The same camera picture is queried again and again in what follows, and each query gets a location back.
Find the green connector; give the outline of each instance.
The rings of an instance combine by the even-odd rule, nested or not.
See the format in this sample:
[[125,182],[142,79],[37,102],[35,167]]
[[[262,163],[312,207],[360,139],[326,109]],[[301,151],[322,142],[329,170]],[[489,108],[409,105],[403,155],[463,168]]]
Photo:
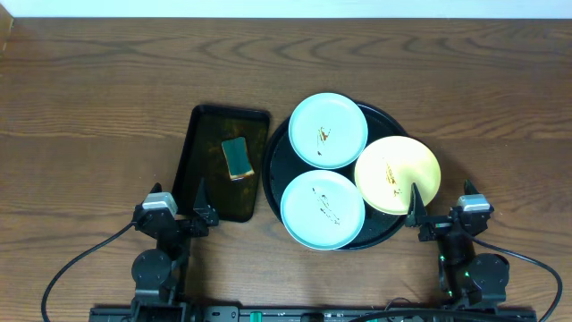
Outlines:
[[262,312],[250,313],[250,322],[262,322]]

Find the white wall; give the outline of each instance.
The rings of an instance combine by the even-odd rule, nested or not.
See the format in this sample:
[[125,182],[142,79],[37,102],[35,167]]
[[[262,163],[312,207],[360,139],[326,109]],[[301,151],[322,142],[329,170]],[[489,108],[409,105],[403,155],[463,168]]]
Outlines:
[[14,17],[572,18],[572,0],[0,0]]

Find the light blue plate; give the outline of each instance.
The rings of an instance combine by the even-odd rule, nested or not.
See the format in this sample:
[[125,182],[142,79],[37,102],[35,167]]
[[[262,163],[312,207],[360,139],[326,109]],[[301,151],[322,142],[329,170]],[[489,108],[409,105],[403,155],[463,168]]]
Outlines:
[[348,178],[314,170],[299,175],[286,187],[280,213],[296,241],[315,250],[335,250],[361,231],[366,205]]
[[359,157],[367,143],[364,113],[351,99],[321,93],[304,99],[288,124],[290,144],[309,165],[337,169]]

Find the black tray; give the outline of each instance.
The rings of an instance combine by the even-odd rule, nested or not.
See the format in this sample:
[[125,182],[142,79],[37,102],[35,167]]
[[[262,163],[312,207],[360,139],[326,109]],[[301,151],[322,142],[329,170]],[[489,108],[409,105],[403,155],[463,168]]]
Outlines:
[[[356,102],[366,116],[367,144],[392,135],[408,136],[397,121],[384,111],[365,103]],[[273,134],[265,151],[262,164],[262,184],[270,208],[282,221],[280,201],[288,184],[300,174],[317,168],[307,164],[298,157],[292,149],[288,137],[288,122],[286,119]],[[356,162],[340,169],[333,170],[354,182],[353,172]],[[366,221],[357,237],[341,250],[362,250],[377,245],[392,237],[405,223],[406,216],[387,215],[370,207],[366,203]]]
[[[172,186],[180,215],[194,213],[200,179],[222,220],[244,223],[254,212],[270,117],[268,113],[219,106],[197,106],[190,115],[181,161]],[[237,137],[247,142],[254,174],[231,181],[222,143]]]

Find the round black tray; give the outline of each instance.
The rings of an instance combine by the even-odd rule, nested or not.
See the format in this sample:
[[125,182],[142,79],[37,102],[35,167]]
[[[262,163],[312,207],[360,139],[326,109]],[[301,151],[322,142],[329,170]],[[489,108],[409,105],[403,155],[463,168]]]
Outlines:
[[[408,136],[401,125],[384,111],[376,109],[365,103],[356,102],[357,106],[366,116],[367,144],[392,135]],[[270,208],[282,221],[280,215],[280,201],[288,184],[300,174],[316,170],[298,157],[290,144],[288,137],[288,122],[286,119],[270,138],[266,146],[265,157],[262,163],[262,184]],[[340,169],[333,170],[338,174],[354,181],[354,165],[352,162]],[[392,237],[405,223],[406,216],[387,215],[373,209],[366,203],[366,221],[357,237],[341,250],[362,250],[377,245]]]

